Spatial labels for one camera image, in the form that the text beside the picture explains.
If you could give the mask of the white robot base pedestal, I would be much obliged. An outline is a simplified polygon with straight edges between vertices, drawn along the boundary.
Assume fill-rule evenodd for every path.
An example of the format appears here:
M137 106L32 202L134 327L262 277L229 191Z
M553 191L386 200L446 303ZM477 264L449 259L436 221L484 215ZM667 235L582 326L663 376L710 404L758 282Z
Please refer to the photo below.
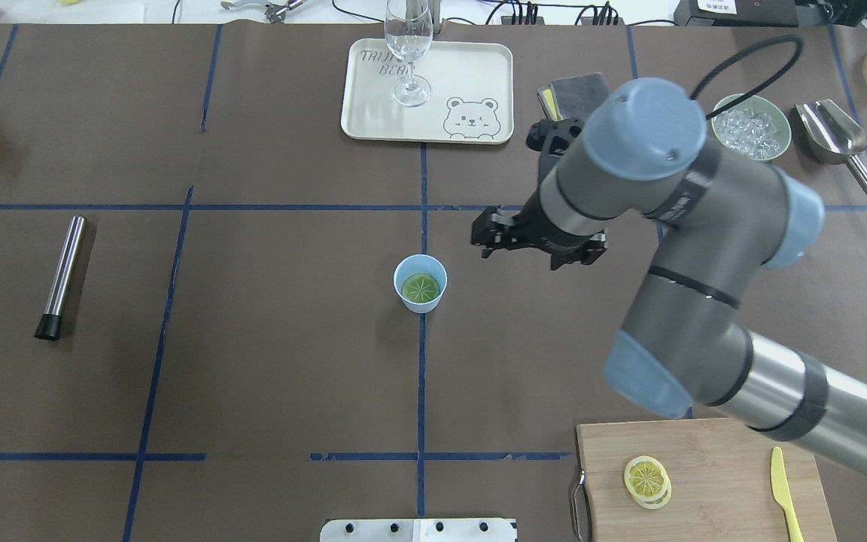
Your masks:
M320 541L517 541L515 520L500 517L330 520Z

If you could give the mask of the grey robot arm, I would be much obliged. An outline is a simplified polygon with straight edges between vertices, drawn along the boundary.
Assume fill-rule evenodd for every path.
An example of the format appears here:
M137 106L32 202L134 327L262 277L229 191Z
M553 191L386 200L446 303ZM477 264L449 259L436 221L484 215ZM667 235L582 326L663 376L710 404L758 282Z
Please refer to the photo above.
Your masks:
M694 95L657 77L605 97L519 213L486 207L470 242L591 264L602 224L634 209L667 227L616 334L604 378L669 419L702 403L867 476L867 385L737 326L760 269L821 236L823 201L782 169L727 150Z

